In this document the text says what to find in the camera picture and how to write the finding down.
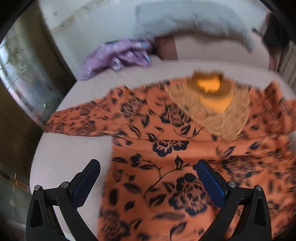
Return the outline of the purple floral cloth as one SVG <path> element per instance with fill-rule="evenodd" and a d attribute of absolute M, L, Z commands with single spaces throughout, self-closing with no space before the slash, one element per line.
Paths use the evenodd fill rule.
<path fill-rule="evenodd" d="M 149 66 L 153 45 L 148 39 L 121 39 L 106 42 L 92 51 L 81 66 L 80 80 L 87 80 L 111 68 L 115 71 L 126 66 Z"/>

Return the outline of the striped floral headboard cushion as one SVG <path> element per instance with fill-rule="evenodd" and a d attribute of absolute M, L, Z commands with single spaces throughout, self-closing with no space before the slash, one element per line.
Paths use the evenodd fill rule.
<path fill-rule="evenodd" d="M 278 71 L 288 86 L 295 91 L 296 85 L 296 46 L 293 41 L 284 49 Z"/>

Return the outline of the pink bolster cushion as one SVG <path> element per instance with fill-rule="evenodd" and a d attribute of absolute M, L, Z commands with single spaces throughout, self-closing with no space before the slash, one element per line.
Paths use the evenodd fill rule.
<path fill-rule="evenodd" d="M 273 69 L 274 59 L 262 37 L 255 32 L 249 34 L 254 43 L 254 49 L 250 52 L 237 41 L 205 34 L 158 37 L 154 39 L 154 44 L 162 60 L 202 60 Z"/>

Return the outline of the black garment on headboard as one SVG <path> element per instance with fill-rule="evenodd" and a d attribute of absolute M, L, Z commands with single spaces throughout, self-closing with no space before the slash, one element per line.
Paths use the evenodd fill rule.
<path fill-rule="evenodd" d="M 290 36 L 283 24 L 273 14 L 266 16 L 267 28 L 263 40 L 269 48 L 284 48 L 290 41 Z"/>

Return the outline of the wooden glass door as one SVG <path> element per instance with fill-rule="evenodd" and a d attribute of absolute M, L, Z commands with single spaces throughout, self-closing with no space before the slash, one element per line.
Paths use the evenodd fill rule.
<path fill-rule="evenodd" d="M 1 217 L 14 232 L 25 231 L 42 130 L 73 83 L 32 6 L 1 42 Z"/>

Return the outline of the grey quilted pillow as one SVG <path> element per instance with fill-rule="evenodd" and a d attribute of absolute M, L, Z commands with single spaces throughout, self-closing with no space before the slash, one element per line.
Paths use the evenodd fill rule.
<path fill-rule="evenodd" d="M 211 1 L 149 1 L 135 9 L 137 37 L 152 39 L 175 33 L 200 32 L 239 42 L 248 51 L 254 42 L 241 17 Z"/>

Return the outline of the orange black floral garment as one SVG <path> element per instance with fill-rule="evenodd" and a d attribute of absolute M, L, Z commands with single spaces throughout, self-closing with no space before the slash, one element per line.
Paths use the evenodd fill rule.
<path fill-rule="evenodd" d="M 225 180 L 263 187 L 277 237 L 295 214 L 295 100 L 230 82 L 220 97 L 206 79 L 129 89 L 58 111 L 47 133 L 112 137 L 111 163 L 98 218 L 99 240 L 198 240 L 218 208 L 194 170 L 201 159 Z"/>

